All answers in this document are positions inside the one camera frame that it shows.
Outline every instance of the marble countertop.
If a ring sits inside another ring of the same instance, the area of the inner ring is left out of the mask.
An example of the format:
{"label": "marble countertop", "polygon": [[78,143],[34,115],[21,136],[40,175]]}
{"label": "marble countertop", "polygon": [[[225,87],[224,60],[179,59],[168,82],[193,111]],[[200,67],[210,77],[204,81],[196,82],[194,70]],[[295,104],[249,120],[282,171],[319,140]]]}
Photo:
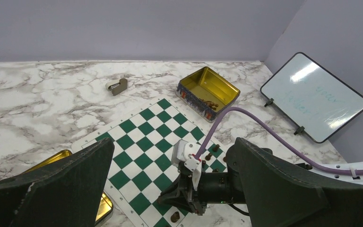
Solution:
{"label": "marble countertop", "polygon": [[[316,144],[294,136],[295,127],[273,107],[264,107],[259,88],[271,76],[260,61],[250,62],[11,62],[0,63],[0,180],[17,175],[76,140],[159,96],[184,105],[176,97],[179,80],[209,66],[241,90],[235,106],[254,113],[277,134],[311,159],[328,164],[344,159],[327,141]],[[127,78],[129,88],[112,96],[106,82]],[[184,105],[186,111],[192,111]],[[200,116],[196,124],[210,129]],[[214,136],[228,147],[242,137],[292,163],[302,162],[256,122],[241,113],[229,113]],[[251,226],[248,217],[228,206],[211,206],[194,226]],[[132,227],[118,208],[104,224]]]}

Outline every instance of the gray wall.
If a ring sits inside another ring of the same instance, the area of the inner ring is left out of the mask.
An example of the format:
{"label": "gray wall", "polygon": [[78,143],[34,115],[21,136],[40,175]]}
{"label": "gray wall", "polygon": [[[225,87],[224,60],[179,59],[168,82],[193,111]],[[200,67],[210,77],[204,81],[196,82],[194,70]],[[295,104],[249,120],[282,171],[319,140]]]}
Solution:
{"label": "gray wall", "polygon": [[0,0],[0,61],[265,60],[304,0]]}
{"label": "gray wall", "polygon": [[[298,51],[363,94],[363,0],[307,0],[265,63],[275,72]],[[363,161],[363,113],[330,141],[346,161]]]}

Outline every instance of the metal tin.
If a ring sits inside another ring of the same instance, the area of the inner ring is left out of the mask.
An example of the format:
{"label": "metal tin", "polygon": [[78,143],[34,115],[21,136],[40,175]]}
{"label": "metal tin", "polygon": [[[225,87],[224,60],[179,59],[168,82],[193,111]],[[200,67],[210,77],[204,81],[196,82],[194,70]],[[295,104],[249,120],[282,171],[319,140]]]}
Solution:
{"label": "metal tin", "polygon": [[240,90],[209,67],[180,80],[176,95],[208,122],[233,105]]}
{"label": "metal tin", "polygon": [[[59,153],[47,158],[43,162],[37,164],[36,166],[26,170],[24,173],[36,170],[42,166],[50,164],[52,162],[56,162],[64,157],[68,157],[72,155],[70,150],[61,150]],[[102,193],[101,201],[99,203],[98,213],[95,218],[95,226],[100,226],[104,223],[105,220],[110,218],[113,212],[113,202],[111,199],[106,195],[105,192]]]}

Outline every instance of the whiteboard frame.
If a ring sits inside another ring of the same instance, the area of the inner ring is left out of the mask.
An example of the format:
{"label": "whiteboard frame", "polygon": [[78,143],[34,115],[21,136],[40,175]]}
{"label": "whiteboard frame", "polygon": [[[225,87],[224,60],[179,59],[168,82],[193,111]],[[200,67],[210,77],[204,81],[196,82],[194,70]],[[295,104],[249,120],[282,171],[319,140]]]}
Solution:
{"label": "whiteboard frame", "polygon": [[[322,67],[321,65],[319,65],[316,61],[314,61],[314,59],[310,58],[308,55],[304,54],[303,52],[297,52],[295,53],[282,67],[280,67],[280,69],[278,71],[276,71],[272,77],[270,77],[265,84],[263,84],[261,86],[261,88],[259,89],[260,93],[267,99],[270,100],[272,97],[268,97],[267,95],[265,95],[262,92],[262,88],[281,70],[283,69],[283,67],[285,67],[296,55],[298,54],[302,54],[304,57],[308,58],[310,61],[314,62],[315,64],[317,64],[321,69],[325,70],[329,75],[333,76],[335,79],[337,79],[340,83],[342,83],[343,85],[345,85],[347,88],[351,89],[352,91],[354,91],[359,97],[363,98],[363,95],[361,95],[358,91],[354,90],[352,87],[350,87],[348,84],[346,84],[344,81],[342,81],[341,79],[339,79],[337,76],[333,75],[331,72],[329,72],[326,68]],[[279,106],[277,106],[275,103],[272,103],[269,106],[274,106],[276,107],[279,111],[281,111],[285,116],[287,116],[299,129],[300,127],[302,127],[302,125],[298,125],[289,115],[287,115]],[[330,135],[328,135],[326,137],[326,139],[324,139],[323,141],[316,141],[311,135],[309,135],[306,131],[305,128],[302,132],[300,133],[305,133],[308,137],[311,138],[312,141],[316,142],[316,143],[323,143],[327,140],[329,140],[330,137],[332,137],[336,132],[338,132],[340,129],[342,129],[344,126],[346,126],[350,121],[352,121],[354,118],[356,118],[358,115],[360,115],[363,112],[363,109],[358,112],[356,115],[354,115],[352,118],[350,118],[347,122],[345,122],[343,125],[341,125],[339,128],[337,128],[333,133],[331,133]]]}

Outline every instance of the chessboard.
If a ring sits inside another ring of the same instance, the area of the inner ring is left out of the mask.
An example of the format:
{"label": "chessboard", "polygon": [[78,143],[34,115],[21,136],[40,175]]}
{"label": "chessboard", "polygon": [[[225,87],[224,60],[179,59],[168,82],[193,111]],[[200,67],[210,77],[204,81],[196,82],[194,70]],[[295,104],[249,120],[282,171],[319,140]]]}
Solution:
{"label": "chessboard", "polygon": [[[173,146],[179,140],[201,144],[203,130],[190,121],[191,113],[183,113],[169,98],[162,96],[141,105],[118,120],[92,132],[72,144],[80,151],[103,138],[115,145],[105,192],[137,227],[189,227],[196,214],[176,207],[158,204],[156,199],[178,177],[171,164]],[[212,148],[219,144],[214,152]],[[224,146],[212,138],[206,146],[204,170],[226,172]],[[173,223],[170,216],[179,212],[180,219]]]}

